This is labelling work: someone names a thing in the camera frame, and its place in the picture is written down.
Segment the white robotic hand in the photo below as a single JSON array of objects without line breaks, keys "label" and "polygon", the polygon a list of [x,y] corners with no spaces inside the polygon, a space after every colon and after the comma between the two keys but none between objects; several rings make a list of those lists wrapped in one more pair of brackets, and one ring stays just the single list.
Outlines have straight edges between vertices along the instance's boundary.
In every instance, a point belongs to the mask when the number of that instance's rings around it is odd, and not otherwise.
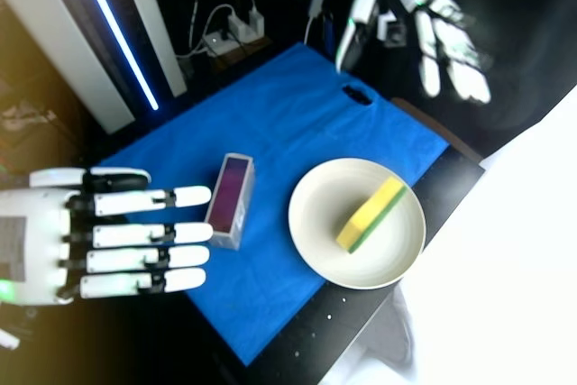
[{"label": "white robotic hand", "polygon": [[0,192],[0,301],[68,304],[192,289],[205,282],[205,223],[131,225],[119,215],[201,205],[207,187],[146,190],[144,170],[34,172]]},{"label": "white robotic hand", "polygon": [[[446,70],[461,99],[483,104],[490,101],[490,90],[481,72],[479,55],[463,30],[463,12],[454,0],[399,0],[402,9],[395,14],[413,16],[418,47],[421,83],[430,97],[441,91],[439,63]],[[391,13],[379,15],[379,0],[354,0],[343,38],[336,54],[337,70],[350,70],[362,55],[362,49],[374,29],[385,41]]]}]

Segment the yellow sponge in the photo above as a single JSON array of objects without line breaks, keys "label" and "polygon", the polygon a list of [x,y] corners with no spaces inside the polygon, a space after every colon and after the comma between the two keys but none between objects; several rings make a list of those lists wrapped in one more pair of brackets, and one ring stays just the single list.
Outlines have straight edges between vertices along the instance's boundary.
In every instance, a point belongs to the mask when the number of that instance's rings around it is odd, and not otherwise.
[{"label": "yellow sponge", "polygon": [[354,252],[400,200],[406,189],[400,180],[392,176],[388,178],[344,225],[336,238],[337,243],[346,251]]}]

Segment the blue tablecloth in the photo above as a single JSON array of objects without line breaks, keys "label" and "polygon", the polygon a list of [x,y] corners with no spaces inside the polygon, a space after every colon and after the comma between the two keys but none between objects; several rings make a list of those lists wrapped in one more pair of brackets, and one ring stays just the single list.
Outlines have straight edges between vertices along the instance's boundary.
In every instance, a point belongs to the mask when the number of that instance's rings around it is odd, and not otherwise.
[{"label": "blue tablecloth", "polygon": [[[361,89],[370,105],[343,86]],[[289,233],[290,195],[317,164],[376,161],[414,184],[447,143],[377,92],[301,44],[163,125],[102,165],[146,169],[152,188],[212,187],[227,152],[254,158],[256,184],[239,252],[211,250],[207,281],[188,295],[249,364],[324,283]],[[134,222],[202,220],[206,208],[139,214]]]}]

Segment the plate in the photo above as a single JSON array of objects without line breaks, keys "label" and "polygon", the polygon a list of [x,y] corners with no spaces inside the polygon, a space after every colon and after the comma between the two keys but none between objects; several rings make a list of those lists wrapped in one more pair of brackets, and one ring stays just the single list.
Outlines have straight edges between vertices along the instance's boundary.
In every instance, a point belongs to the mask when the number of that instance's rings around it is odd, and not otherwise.
[{"label": "plate", "polygon": [[336,243],[348,219],[391,176],[402,181],[380,164],[345,158],[316,166],[298,182],[288,206],[288,225],[308,266],[351,289],[382,288],[407,272],[423,251],[426,235],[423,208],[409,186],[355,252]]}]

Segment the plate rim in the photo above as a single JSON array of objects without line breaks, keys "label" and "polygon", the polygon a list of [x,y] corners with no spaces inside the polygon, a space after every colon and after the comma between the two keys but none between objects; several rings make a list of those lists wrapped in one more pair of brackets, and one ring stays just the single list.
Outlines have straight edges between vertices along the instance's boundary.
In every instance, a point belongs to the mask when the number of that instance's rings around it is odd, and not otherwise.
[{"label": "plate rim", "polygon": [[[382,284],[378,284],[375,286],[356,286],[356,285],[351,285],[351,284],[343,284],[342,282],[339,281],[334,281],[333,279],[330,279],[328,277],[326,277],[325,275],[323,275],[321,272],[319,272],[316,267],[314,267],[311,263],[309,263],[309,261],[305,258],[305,256],[303,255],[302,251],[300,251],[300,249],[298,248],[298,244],[295,242],[295,236],[293,234],[293,227],[292,224],[290,223],[290,214],[291,214],[291,209],[294,206],[294,196],[295,193],[297,192],[298,188],[300,187],[300,185],[302,184],[302,182],[306,179],[307,176],[309,176],[314,170],[317,170],[319,168],[321,168],[322,166],[325,166],[326,164],[336,164],[338,161],[344,161],[344,160],[355,160],[355,161],[361,161],[362,163],[370,163],[372,165],[378,166],[382,169],[385,169],[387,171],[389,171],[392,175],[394,175],[398,180],[400,180],[405,187],[407,188],[407,192],[408,194],[412,195],[413,198],[416,200],[417,202],[417,209],[419,211],[419,216],[421,217],[421,220],[423,222],[423,237],[421,239],[420,242],[420,247],[419,247],[419,251],[418,254],[416,256],[416,258],[413,260],[413,262],[408,266],[408,268],[406,270],[404,270],[399,276],[397,276],[395,279],[387,281],[385,283]],[[382,164],[379,164],[378,162],[372,161],[372,160],[367,160],[364,158],[354,158],[354,157],[343,157],[343,158],[335,158],[332,160],[327,160],[324,162],[321,162],[320,164],[317,164],[315,167],[313,167],[311,170],[309,170],[307,173],[305,173],[305,175],[303,175],[303,177],[301,179],[298,180],[297,185],[293,188],[292,190],[292,194],[290,195],[290,200],[288,202],[288,212],[287,212],[287,219],[288,219],[288,230],[290,231],[290,239],[292,240],[292,243],[294,244],[295,248],[298,251],[298,255],[300,256],[300,258],[307,264],[307,266],[313,270],[316,274],[318,274],[319,276],[321,276],[323,279],[330,281],[331,283],[343,287],[343,288],[348,288],[348,289],[356,289],[356,290],[373,290],[373,289],[382,289],[382,288],[386,288],[387,286],[390,286],[391,284],[396,283],[397,281],[401,280],[405,274],[407,274],[407,272],[415,265],[415,262],[417,261],[418,257],[423,253],[423,250],[425,249],[425,242],[426,242],[426,219],[425,219],[425,212],[423,211],[423,207],[421,205],[421,202],[419,201],[417,195],[415,194],[415,191],[413,191],[413,188],[411,188],[409,186],[409,184],[407,182],[405,182],[405,180],[403,178],[401,178],[395,171],[389,169],[386,166],[383,166]]]}]

